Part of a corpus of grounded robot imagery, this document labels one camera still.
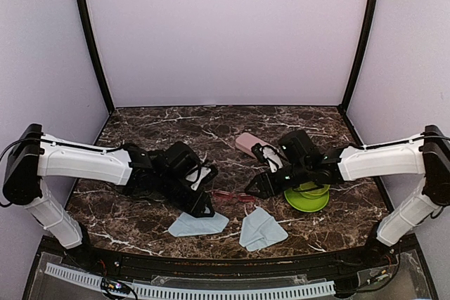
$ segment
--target light blue cloth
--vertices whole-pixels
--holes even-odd
[[[213,217],[195,218],[183,212],[169,227],[169,233],[174,237],[189,235],[213,235],[224,230],[229,219],[217,212]]]
[[[252,252],[282,242],[287,237],[288,233],[275,218],[258,207],[244,218],[239,244]]]

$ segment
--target dark marble surface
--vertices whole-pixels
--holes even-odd
[[[283,134],[295,129],[307,130],[322,150],[352,139],[334,107],[164,107],[116,110],[97,144],[112,147],[132,141],[154,150],[180,140],[201,159],[217,165],[219,175],[206,190],[242,192],[266,167],[235,149],[234,140],[250,132],[276,145]],[[167,232],[181,212],[157,193],[124,197],[107,183],[80,180],[67,210],[87,226],[97,247],[194,259],[287,257],[357,247],[364,244],[373,224],[387,214],[375,183],[368,178],[332,186],[328,206],[313,214],[293,209],[284,196],[254,204],[214,199],[213,203],[216,211],[230,219],[223,233],[182,238]],[[257,252],[241,247],[242,220],[255,206],[274,216],[289,238]]]

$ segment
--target black vertical post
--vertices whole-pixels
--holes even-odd
[[[364,53],[366,52],[368,37],[371,32],[373,14],[375,13],[375,5],[377,0],[367,0],[366,12],[364,13],[363,26],[361,28],[361,34],[359,36],[358,47],[356,48],[356,54],[353,61],[352,71],[350,72],[347,88],[345,89],[344,98],[340,105],[341,109],[346,112],[350,106],[353,92],[358,80],[361,65],[364,59]]]
[[[89,12],[87,9],[86,0],[77,0],[79,17],[82,21],[82,26],[84,30],[84,38],[86,39],[87,48],[89,50],[89,55],[91,56],[92,65],[94,67],[94,72],[96,73],[96,78],[98,85],[100,86],[101,95],[105,101],[105,105],[109,113],[114,111],[114,103],[111,98],[111,93],[106,82],[105,73],[101,66],[100,57],[98,55],[96,41],[94,39],[94,32],[92,30],[91,19],[89,18]]]

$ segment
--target white panel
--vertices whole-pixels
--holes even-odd
[[[366,143],[420,133],[450,136],[450,0],[378,0],[349,116]],[[395,205],[420,177],[385,178]],[[440,297],[450,294],[449,212],[416,232]]]
[[[366,0],[88,0],[117,106],[342,100]]]
[[[94,141],[107,112],[76,0],[0,0],[0,36],[0,150],[32,122],[61,138]],[[0,183],[4,169],[2,161]],[[47,183],[64,203],[73,180]],[[42,233],[24,209],[0,209],[0,299],[22,298]]]

